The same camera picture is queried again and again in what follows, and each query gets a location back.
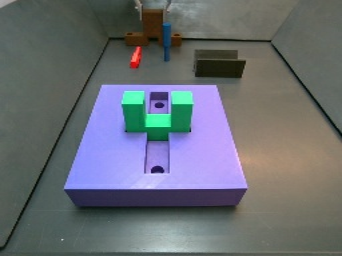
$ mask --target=dark gray block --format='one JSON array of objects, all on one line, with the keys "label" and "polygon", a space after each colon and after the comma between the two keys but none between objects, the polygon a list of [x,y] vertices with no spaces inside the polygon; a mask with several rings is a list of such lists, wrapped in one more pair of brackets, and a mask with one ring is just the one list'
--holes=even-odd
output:
[{"label": "dark gray block", "polygon": [[246,60],[238,60],[237,50],[196,50],[197,77],[241,78]]},{"label": "dark gray block", "polygon": [[0,35],[2,247],[107,37],[86,0],[14,2],[0,9]]},{"label": "dark gray block", "polygon": [[342,1],[303,0],[273,44],[342,132]]}]

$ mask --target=purple block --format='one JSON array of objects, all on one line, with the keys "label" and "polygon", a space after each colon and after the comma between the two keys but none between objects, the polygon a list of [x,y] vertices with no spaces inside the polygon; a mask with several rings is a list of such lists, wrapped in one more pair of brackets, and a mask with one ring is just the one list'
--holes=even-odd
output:
[{"label": "purple block", "polygon": [[[148,110],[150,92],[193,92],[192,132],[170,133],[164,174],[145,170],[148,134],[125,132],[125,91],[146,91]],[[78,206],[237,205],[248,183],[217,86],[103,85],[65,190]]]}]

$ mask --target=wooden block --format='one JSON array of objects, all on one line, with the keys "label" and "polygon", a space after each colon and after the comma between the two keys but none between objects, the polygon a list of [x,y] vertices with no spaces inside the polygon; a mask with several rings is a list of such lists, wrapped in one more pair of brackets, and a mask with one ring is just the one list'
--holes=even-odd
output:
[{"label": "wooden block", "polygon": [[182,46],[182,35],[180,33],[172,35],[172,46]]},{"label": "wooden block", "polygon": [[129,32],[125,35],[126,45],[144,46],[149,45],[149,39],[144,32]]}]

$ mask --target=gray wall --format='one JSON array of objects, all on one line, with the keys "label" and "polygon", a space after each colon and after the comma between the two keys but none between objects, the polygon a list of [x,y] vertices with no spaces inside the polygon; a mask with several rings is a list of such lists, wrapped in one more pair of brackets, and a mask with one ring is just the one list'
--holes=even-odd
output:
[{"label": "gray wall", "polygon": [[342,132],[342,1],[303,0],[273,44]]},{"label": "gray wall", "polygon": [[[110,37],[142,31],[134,0],[89,0]],[[144,0],[164,8],[166,0]],[[298,0],[174,0],[169,21],[186,38],[272,40]]]},{"label": "gray wall", "polygon": [[14,2],[0,9],[0,35],[2,247],[107,35],[86,0]]}]

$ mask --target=gray floor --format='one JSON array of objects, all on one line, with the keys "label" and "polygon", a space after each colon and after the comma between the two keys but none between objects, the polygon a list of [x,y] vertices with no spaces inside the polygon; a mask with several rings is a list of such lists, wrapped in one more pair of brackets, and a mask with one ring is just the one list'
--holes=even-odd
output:
[{"label": "gray floor", "polygon": [[[196,78],[194,49],[238,49],[242,79]],[[342,143],[270,43],[111,41],[5,252],[342,252]],[[102,84],[218,84],[250,189],[237,208],[78,209],[63,186]]]}]

